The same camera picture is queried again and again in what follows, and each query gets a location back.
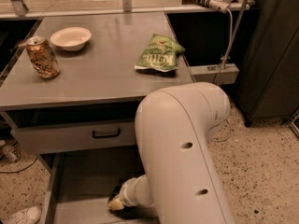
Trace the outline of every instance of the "speckled floor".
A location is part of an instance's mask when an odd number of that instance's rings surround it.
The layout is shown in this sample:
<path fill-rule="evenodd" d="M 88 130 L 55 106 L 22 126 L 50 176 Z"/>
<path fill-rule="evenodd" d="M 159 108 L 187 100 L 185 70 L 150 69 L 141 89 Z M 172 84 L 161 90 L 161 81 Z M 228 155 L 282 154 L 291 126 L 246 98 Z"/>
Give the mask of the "speckled floor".
<path fill-rule="evenodd" d="M 230 125 L 211 141 L 218 170 L 236 224 L 296 224 L 299 219 L 299 141 L 279 120 L 244 126 L 232 102 Z M 30 165 L 36 157 L 22 152 L 17 163 L 0 161 L 0 172 Z M 17 174 L 0 174 L 0 217 L 31 205 L 43 205 L 50 173 L 36 161 Z"/>

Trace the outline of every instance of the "drawer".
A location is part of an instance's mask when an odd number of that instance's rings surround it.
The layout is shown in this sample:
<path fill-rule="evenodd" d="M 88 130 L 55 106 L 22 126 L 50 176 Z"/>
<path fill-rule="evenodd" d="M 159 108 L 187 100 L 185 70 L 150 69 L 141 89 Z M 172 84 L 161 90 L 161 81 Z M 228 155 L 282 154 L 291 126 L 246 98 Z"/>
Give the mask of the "drawer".
<path fill-rule="evenodd" d="M 33 154 L 135 144 L 132 119 L 18 128 L 11 133 L 27 152 Z"/>
<path fill-rule="evenodd" d="M 152 207 L 126 218 L 107 208 L 117 186 L 143 174 L 137 146 L 56 154 L 39 224 L 158 224 Z"/>

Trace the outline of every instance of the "ceramic bowl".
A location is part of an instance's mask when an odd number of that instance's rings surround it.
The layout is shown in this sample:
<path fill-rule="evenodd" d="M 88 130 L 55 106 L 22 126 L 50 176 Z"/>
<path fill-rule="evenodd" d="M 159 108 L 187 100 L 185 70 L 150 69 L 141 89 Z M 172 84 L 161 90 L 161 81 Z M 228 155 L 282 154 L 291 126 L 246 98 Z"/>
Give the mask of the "ceramic bowl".
<path fill-rule="evenodd" d="M 84 48 L 91 37 L 91 32 L 85 28 L 69 27 L 54 33 L 50 42 L 66 51 L 77 51 Z"/>

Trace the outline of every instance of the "drawer handle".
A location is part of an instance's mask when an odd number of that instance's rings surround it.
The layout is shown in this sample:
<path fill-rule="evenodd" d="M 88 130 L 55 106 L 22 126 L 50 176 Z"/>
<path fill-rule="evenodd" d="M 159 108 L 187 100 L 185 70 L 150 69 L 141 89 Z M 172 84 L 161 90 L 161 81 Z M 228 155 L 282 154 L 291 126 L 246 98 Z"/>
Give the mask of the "drawer handle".
<path fill-rule="evenodd" d="M 107 135 L 96 135 L 97 131 L 93 131 L 93 138 L 100 139 L 100 138 L 115 138 L 117 136 L 120 136 L 121 129 L 119 128 L 116 133 L 107 134 Z"/>

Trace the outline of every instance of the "gray table surface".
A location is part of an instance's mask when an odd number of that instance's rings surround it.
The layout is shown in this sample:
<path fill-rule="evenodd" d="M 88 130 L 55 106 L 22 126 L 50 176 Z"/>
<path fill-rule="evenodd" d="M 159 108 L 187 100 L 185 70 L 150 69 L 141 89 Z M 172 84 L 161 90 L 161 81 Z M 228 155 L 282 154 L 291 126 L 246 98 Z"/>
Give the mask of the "gray table surface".
<path fill-rule="evenodd" d="M 0 111 L 131 101 L 192 82 L 182 56 L 174 76 L 134 69 L 153 34 L 174 38 L 163 12 L 46 17 L 36 35 L 50 40 L 56 31 L 76 26 L 89 29 L 92 39 L 77 52 L 53 47 L 61 66 L 56 78 L 40 77 L 22 53 L 0 88 Z"/>

